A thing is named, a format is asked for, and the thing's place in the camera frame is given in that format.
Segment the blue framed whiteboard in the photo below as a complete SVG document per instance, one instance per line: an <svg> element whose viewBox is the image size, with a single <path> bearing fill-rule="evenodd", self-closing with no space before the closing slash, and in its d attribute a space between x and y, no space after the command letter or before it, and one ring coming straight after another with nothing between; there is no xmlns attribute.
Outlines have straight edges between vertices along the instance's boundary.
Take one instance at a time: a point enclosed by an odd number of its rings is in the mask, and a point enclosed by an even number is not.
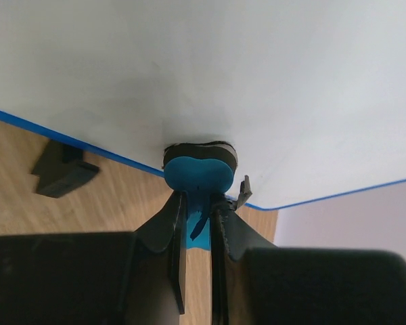
<svg viewBox="0 0 406 325"><path fill-rule="evenodd" d="M0 1L0 119L159 170L235 148L280 209L406 180L406 1Z"/></svg>

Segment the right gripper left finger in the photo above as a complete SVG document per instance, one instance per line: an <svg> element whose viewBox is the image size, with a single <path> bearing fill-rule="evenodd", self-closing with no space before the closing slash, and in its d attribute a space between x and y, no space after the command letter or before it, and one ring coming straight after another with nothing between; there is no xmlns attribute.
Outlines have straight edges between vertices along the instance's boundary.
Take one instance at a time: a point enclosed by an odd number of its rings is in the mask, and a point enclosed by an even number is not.
<svg viewBox="0 0 406 325"><path fill-rule="evenodd" d="M0 236L0 324L178 324L185 194L134 232Z"/></svg>

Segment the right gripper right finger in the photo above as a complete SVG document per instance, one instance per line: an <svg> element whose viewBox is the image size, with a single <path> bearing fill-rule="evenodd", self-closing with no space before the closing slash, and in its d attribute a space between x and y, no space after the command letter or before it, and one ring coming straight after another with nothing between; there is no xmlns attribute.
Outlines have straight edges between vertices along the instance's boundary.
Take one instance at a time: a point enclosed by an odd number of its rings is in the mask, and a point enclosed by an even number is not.
<svg viewBox="0 0 406 325"><path fill-rule="evenodd" d="M388 251L281 248L210 197L213 324L406 324L406 261Z"/></svg>

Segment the blue whiteboard eraser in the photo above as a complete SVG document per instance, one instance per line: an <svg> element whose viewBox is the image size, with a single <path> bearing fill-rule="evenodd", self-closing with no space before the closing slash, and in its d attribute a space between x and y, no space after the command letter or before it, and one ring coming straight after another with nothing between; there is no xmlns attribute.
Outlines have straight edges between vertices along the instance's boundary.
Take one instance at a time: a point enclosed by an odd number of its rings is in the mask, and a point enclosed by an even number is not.
<svg viewBox="0 0 406 325"><path fill-rule="evenodd" d="M164 150L166 184L187 198L186 248L210 250L210 196L232 186L238 156L227 142L178 143Z"/></svg>

